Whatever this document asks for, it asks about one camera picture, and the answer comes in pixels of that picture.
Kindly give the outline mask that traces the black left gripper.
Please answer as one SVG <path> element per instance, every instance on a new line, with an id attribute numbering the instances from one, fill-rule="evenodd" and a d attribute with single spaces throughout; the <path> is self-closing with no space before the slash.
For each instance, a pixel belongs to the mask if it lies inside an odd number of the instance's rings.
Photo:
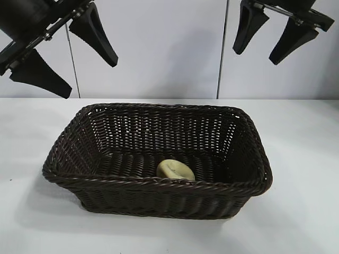
<path id="1" fill-rule="evenodd" d="M 118 56 L 103 29 L 95 3 L 90 1 L 1 1 L 1 31 L 12 42 L 1 51 L 1 75 L 69 98 L 70 85 L 44 61 L 36 49 L 69 20 L 71 33 L 86 42 L 111 67 Z"/>

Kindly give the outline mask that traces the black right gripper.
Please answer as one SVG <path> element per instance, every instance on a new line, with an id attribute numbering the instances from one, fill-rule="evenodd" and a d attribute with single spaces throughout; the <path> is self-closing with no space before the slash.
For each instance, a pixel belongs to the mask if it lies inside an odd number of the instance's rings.
<path id="1" fill-rule="evenodd" d="M 244 52 L 254 34 L 269 20 L 264 8 L 289 17 L 285 29 L 273 48 L 269 59 L 278 65 L 290 53 L 318 36 L 317 28 L 327 32 L 334 20 L 312 9 L 315 1 L 241 1 L 239 25 L 233 50 Z"/>

